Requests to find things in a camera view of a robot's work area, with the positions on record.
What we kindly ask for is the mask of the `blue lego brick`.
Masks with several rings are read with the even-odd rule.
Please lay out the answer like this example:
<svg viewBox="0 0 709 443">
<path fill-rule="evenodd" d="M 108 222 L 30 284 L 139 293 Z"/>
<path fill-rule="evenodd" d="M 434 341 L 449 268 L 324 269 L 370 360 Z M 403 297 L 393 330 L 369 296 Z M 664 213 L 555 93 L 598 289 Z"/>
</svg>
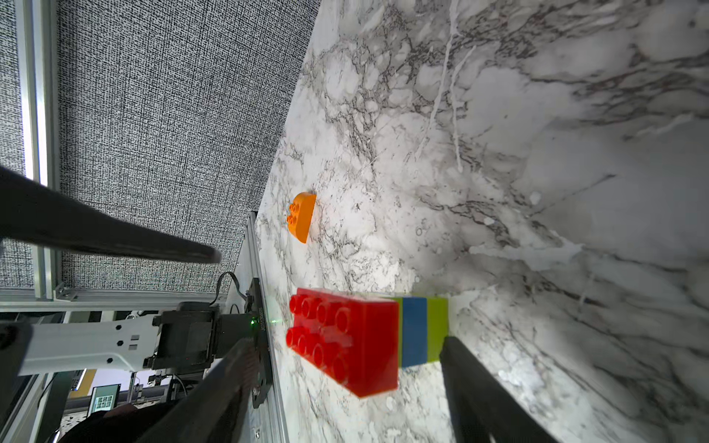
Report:
<svg viewBox="0 0 709 443">
<path fill-rule="evenodd" d="M 401 367 L 428 361 L 428 304 L 424 298 L 402 299 Z"/>
</svg>

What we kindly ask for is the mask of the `orange lego brick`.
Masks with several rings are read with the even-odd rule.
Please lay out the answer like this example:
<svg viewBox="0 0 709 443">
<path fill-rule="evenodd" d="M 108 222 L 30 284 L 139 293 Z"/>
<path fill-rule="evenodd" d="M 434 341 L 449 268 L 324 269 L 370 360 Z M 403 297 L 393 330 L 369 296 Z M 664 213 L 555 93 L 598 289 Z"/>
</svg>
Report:
<svg viewBox="0 0 709 443">
<path fill-rule="evenodd" d="M 308 241 L 316 199 L 316 194 L 302 192 L 294 198 L 289 206 L 289 214 L 286 218 L 288 231 L 302 244 Z"/>
</svg>

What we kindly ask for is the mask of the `lime green lego brick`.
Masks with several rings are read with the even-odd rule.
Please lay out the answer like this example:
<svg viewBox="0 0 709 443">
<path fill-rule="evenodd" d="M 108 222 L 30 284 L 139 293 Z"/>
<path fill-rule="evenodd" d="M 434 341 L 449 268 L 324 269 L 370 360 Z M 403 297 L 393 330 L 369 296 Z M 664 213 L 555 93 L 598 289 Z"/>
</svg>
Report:
<svg viewBox="0 0 709 443">
<path fill-rule="evenodd" d="M 445 338 L 449 335 L 449 302 L 446 298 L 427 300 L 427 362 L 439 361 Z"/>
<path fill-rule="evenodd" d="M 393 297 L 393 301 L 397 304 L 398 308 L 398 332 L 397 332 L 397 358 L 398 367 L 403 367 L 403 350 L 404 350 L 404 302 L 402 297 Z"/>
</svg>

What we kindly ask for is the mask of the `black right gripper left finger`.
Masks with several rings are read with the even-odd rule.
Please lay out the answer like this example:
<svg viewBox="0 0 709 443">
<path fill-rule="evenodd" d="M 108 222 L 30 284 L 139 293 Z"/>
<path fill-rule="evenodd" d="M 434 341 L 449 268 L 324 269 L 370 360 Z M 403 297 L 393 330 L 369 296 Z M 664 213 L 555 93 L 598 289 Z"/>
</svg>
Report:
<svg viewBox="0 0 709 443">
<path fill-rule="evenodd" d="M 258 375 L 252 339 L 238 341 L 186 398 L 140 437 L 141 442 L 207 442 L 221 430 L 226 441 L 240 432 Z"/>
</svg>

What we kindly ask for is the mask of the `red lego brick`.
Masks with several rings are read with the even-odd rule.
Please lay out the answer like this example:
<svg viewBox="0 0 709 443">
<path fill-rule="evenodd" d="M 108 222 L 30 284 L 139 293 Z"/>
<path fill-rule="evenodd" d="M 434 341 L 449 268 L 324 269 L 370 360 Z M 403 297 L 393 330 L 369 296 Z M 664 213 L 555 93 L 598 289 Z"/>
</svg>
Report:
<svg viewBox="0 0 709 443">
<path fill-rule="evenodd" d="M 358 398 L 398 389 L 393 299 L 299 288 L 285 344 Z"/>
</svg>

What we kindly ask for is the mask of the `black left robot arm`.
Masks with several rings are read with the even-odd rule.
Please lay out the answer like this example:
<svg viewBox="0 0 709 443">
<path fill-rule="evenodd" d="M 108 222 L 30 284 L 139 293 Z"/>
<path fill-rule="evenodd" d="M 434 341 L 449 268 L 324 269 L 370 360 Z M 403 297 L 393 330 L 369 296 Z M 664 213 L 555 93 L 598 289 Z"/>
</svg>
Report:
<svg viewBox="0 0 709 443">
<path fill-rule="evenodd" d="M 98 212 L 9 169 L 1 171 L 1 237 L 88 255 L 218 263 L 218 250 Z M 149 305 L 154 315 L 101 323 L 9 324 L 2 328 L 17 357 L 3 345 L 11 376 L 82 368 L 193 373 L 225 360 L 240 341 L 251 343 L 258 373 L 270 380 L 268 334 L 260 283 L 254 280 L 244 314 L 223 315 L 214 302 L 182 301 L 174 310 Z"/>
</svg>

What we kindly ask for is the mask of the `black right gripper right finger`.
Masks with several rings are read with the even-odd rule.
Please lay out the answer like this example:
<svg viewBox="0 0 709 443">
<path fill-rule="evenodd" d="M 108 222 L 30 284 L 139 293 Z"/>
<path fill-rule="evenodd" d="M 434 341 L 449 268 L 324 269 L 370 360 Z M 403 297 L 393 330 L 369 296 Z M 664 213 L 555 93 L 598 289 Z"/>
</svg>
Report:
<svg viewBox="0 0 709 443">
<path fill-rule="evenodd" d="M 457 442 L 555 440 L 458 338 L 444 340 L 439 361 Z"/>
</svg>

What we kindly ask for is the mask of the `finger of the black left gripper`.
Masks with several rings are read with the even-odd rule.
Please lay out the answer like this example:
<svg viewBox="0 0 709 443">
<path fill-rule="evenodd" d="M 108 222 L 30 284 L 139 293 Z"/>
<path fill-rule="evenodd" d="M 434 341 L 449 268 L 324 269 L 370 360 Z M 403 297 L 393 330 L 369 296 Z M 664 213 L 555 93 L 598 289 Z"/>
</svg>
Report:
<svg viewBox="0 0 709 443">
<path fill-rule="evenodd" d="M 213 247 L 118 220 L 5 167 L 1 238 L 87 255 L 205 264 L 222 259 Z"/>
</svg>

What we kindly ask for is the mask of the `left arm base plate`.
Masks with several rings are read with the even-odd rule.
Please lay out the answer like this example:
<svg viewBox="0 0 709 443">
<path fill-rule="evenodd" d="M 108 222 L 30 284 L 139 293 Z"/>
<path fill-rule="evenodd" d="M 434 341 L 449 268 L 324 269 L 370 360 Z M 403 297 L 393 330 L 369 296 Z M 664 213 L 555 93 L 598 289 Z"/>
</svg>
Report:
<svg viewBox="0 0 709 443">
<path fill-rule="evenodd" d="M 266 305 L 259 278 L 251 280 L 247 291 L 246 311 L 251 316 L 250 325 L 258 352 L 258 378 L 252 393 L 253 407 L 258 409 L 266 402 L 273 387 L 271 341 L 268 332 Z"/>
</svg>

